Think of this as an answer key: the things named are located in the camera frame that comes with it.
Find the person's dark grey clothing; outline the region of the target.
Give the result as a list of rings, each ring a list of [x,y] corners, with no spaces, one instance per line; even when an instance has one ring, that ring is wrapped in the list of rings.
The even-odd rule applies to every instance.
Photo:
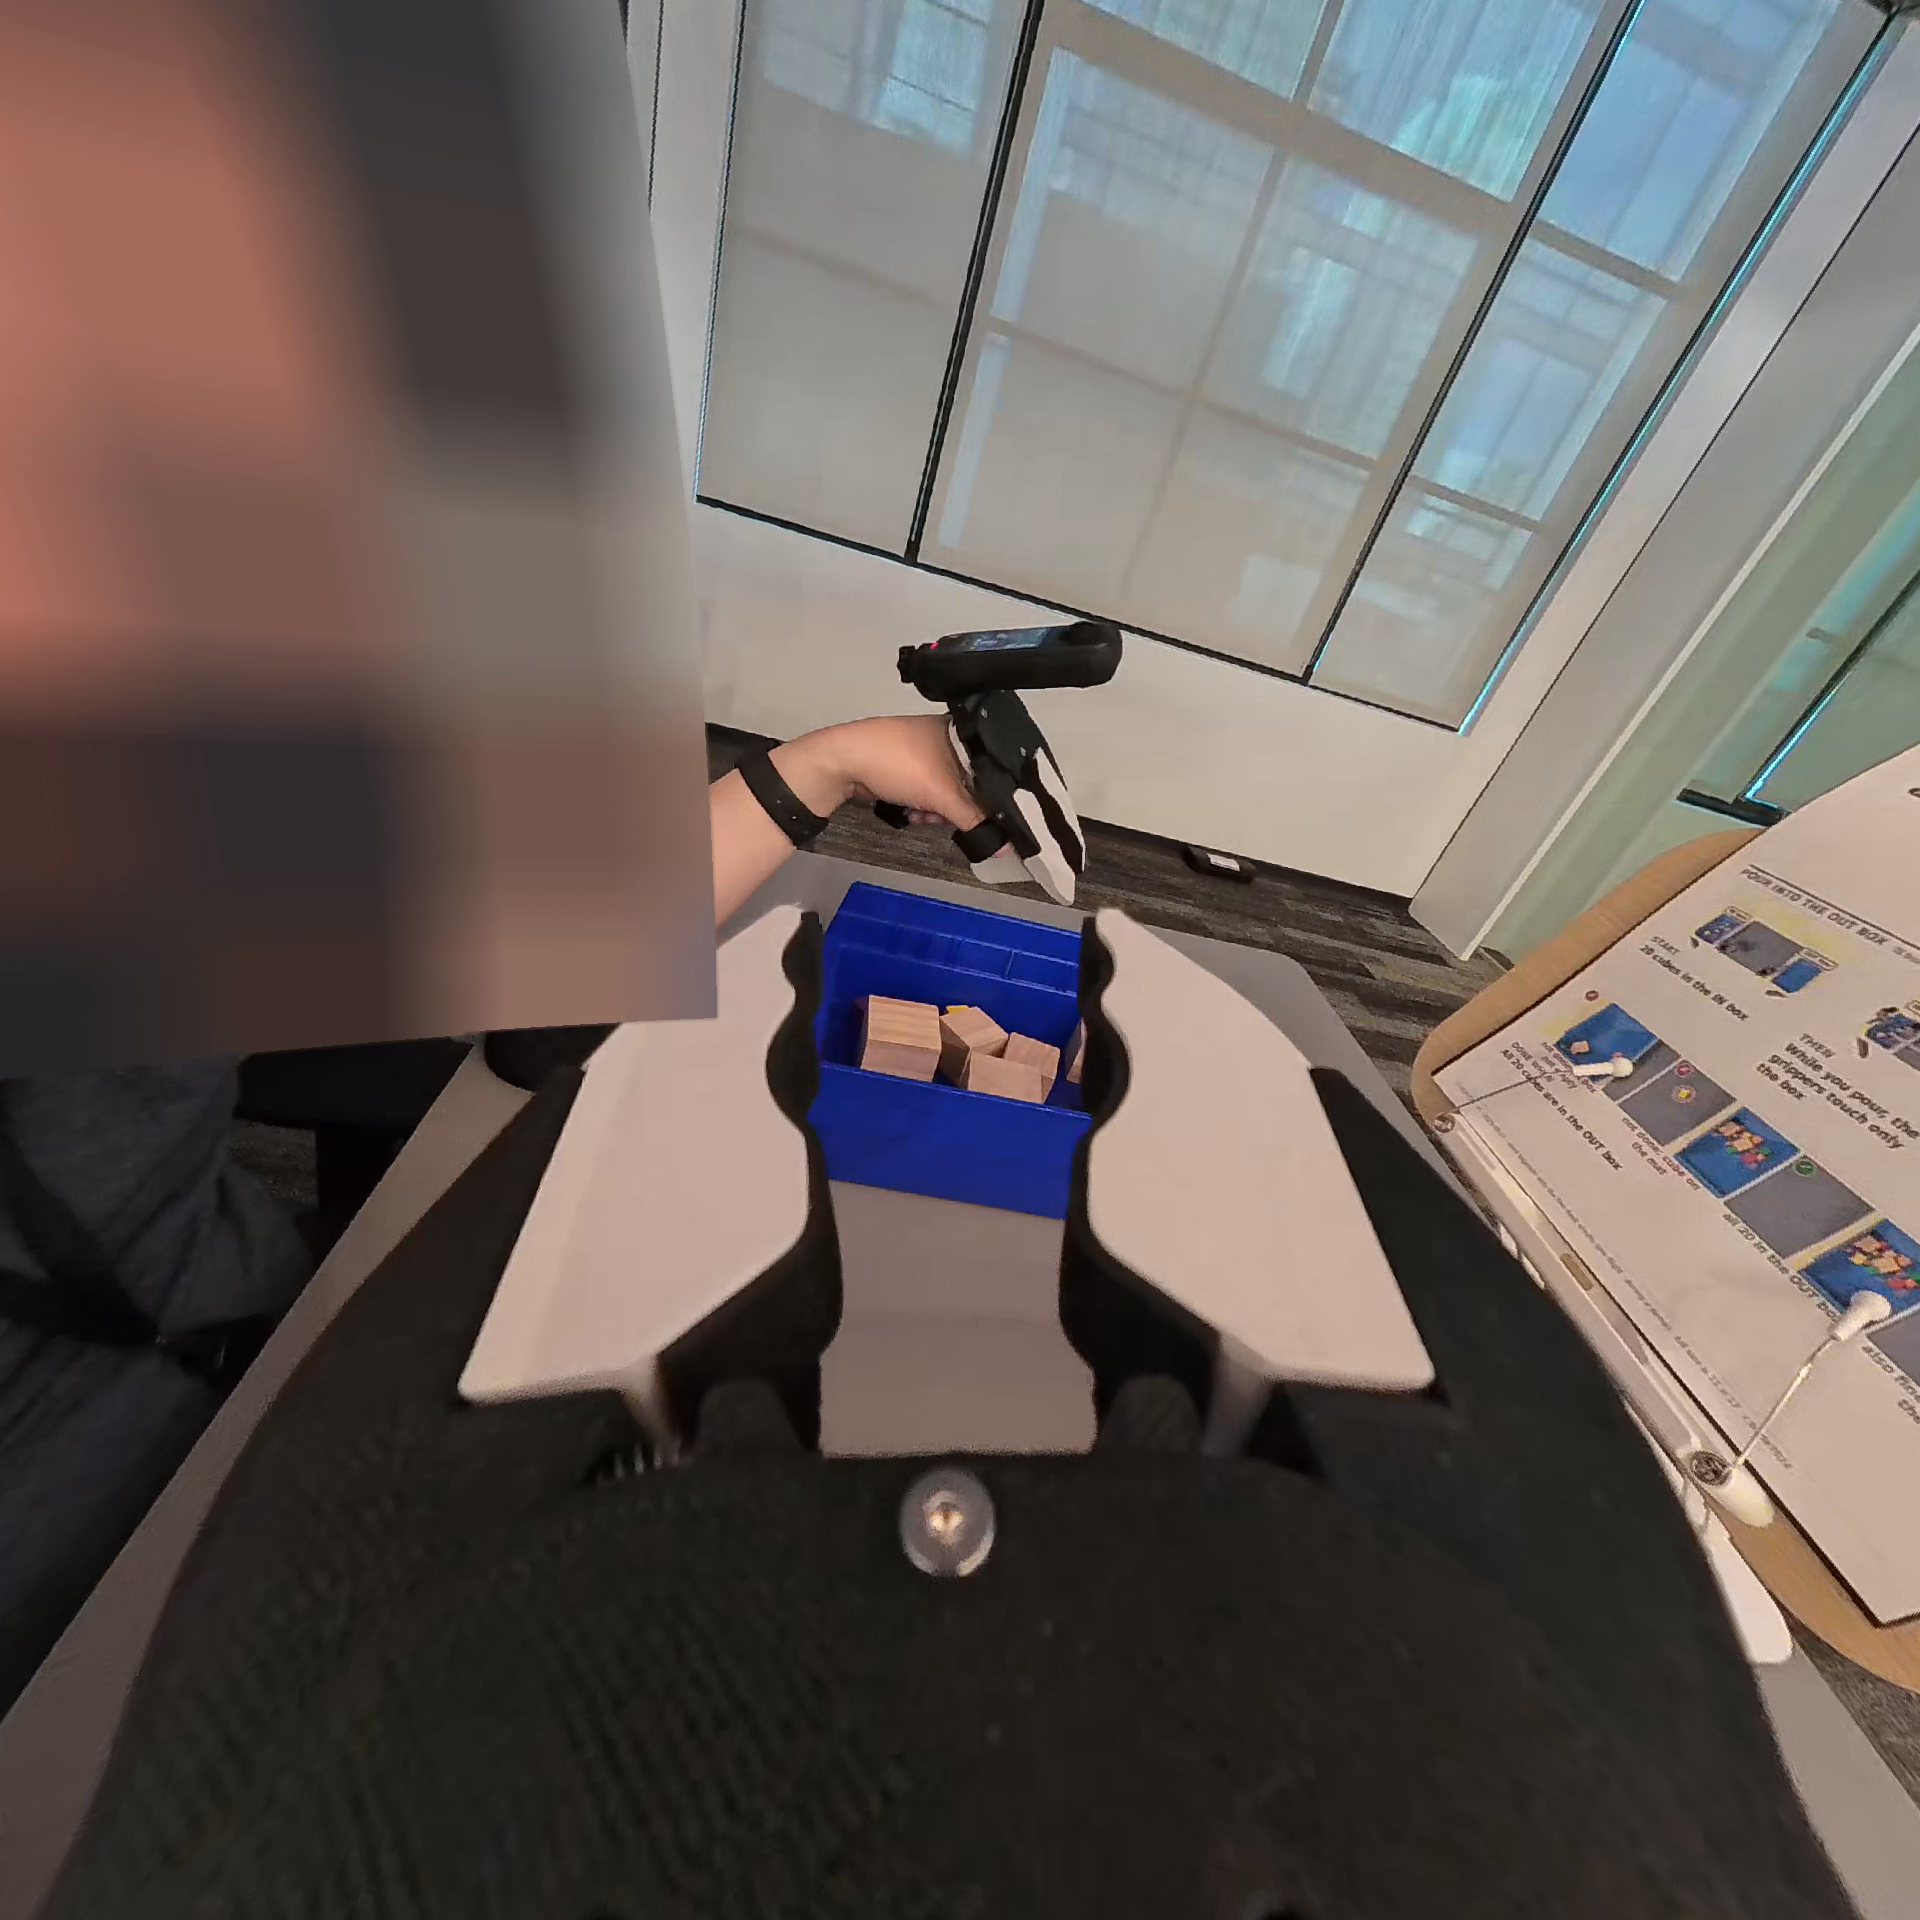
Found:
[[[1,1706],[312,1276],[233,1057],[1,1084]]]

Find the black wristband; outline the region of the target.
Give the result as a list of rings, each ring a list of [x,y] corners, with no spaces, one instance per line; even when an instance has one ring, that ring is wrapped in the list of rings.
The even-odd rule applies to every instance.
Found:
[[[744,756],[735,772],[767,820],[796,850],[812,849],[830,825],[830,817],[813,812],[777,770],[771,752]]]

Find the person's left forearm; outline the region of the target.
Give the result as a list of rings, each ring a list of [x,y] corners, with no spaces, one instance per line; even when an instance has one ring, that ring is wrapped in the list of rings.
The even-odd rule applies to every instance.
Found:
[[[712,923],[737,908],[796,853],[747,793],[735,768],[709,785]]]

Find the person's left hand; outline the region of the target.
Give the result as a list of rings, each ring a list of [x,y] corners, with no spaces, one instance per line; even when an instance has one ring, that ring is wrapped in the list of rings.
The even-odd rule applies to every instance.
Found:
[[[912,825],[984,820],[942,713],[860,719],[807,737],[808,777],[835,803],[867,801]]]

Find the large blinded window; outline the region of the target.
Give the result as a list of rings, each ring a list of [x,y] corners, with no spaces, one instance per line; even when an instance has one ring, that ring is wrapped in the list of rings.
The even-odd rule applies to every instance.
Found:
[[[701,500],[1463,732],[1902,5],[743,5]]]

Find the white tablet stand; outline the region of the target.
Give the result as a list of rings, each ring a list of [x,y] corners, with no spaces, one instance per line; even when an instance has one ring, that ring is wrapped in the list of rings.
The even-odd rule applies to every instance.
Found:
[[[1784,1667],[1793,1656],[1787,1619],[1739,1555],[1733,1535],[1721,1522],[1721,1509],[1709,1500],[1716,1481],[1715,1477],[1700,1479],[1695,1475],[1699,1466],[1705,1466],[1709,1475],[1716,1475],[1721,1468],[1715,1453],[1700,1456],[1699,1452],[1685,1452],[1668,1469],[1668,1479],[1687,1513],[1695,1544],[1708,1557],[1744,1658],[1757,1669]]]

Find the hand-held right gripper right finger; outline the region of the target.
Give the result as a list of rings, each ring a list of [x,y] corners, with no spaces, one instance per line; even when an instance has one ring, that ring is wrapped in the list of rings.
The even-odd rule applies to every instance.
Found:
[[[1209,1453],[1291,1388],[1419,1396],[1436,1368],[1312,1065],[1268,1016],[1116,908],[1083,923],[1080,1100],[1059,1314],[1095,1426],[1168,1380]]]

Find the rounded wooden display board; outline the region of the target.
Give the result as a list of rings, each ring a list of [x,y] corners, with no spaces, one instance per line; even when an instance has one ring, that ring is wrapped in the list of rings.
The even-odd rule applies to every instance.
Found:
[[[1539,944],[1457,1012],[1440,1021],[1411,1069],[1413,1108],[1425,1132],[1437,1138],[1475,1203],[1494,1221],[1508,1250],[1520,1256],[1526,1273],[1556,1298],[1579,1333],[1596,1347],[1604,1372],[1630,1405],[1667,1477],[1680,1453],[1699,1452],[1702,1456],[1709,1452],[1715,1433],[1705,1415],[1680,1393],[1640,1336],[1624,1324],[1589,1264],[1548,1223],[1542,1209],[1525,1197],[1520,1183],[1496,1164],[1486,1145],[1467,1133],[1464,1115],[1440,1088],[1437,1075],[1477,1045],[1526,1018],[1575,975],[1635,936],[1668,900],[1760,836],[1761,828],[1741,825],[1699,836],[1652,857],[1651,865],[1579,912],[1564,930]],[[1748,1479],[1741,1493],[1716,1485],[1709,1500],[1716,1503],[1734,1548],[1781,1607],[1787,1625],[1804,1625],[1843,1659],[1875,1673],[1881,1683],[1905,1693],[1917,1692],[1916,1624],[1871,1624],[1783,1511],[1769,1509],[1766,1522],[1753,1524],[1766,1500],[1755,1479]]]

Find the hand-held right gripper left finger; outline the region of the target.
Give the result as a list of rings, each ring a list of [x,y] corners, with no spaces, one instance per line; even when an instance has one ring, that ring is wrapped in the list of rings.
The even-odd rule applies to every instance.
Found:
[[[840,1328],[813,1033],[816,912],[782,903],[716,955],[710,1019],[621,1024],[589,1057],[470,1344],[470,1405],[605,1393],[653,1452],[705,1396],[763,1386],[804,1449]]]

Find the blue plastic box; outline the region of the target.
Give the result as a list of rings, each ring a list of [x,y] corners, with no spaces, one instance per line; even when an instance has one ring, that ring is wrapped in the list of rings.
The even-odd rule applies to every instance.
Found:
[[[822,930],[821,1053],[808,1125],[827,1172],[951,1203],[1063,1218],[1087,1133],[1079,1088],[1043,1105],[915,1082],[860,1063],[869,997],[981,1008],[1064,1045],[1077,1026],[1080,930],[855,883]]]

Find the pile of coloured wooden cubes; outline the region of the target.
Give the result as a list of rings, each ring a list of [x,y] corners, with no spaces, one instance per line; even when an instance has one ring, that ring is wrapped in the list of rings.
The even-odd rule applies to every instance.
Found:
[[[973,1003],[880,995],[860,1003],[855,1065],[1024,1107],[1046,1105],[1070,1080],[1063,1047],[1012,1031]]]

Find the printed instruction sheet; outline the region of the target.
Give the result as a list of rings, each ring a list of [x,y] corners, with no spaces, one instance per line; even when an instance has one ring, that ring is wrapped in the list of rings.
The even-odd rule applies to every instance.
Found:
[[[1917,1605],[1916,749],[1431,1072],[1451,1159],[1680,1481]]]

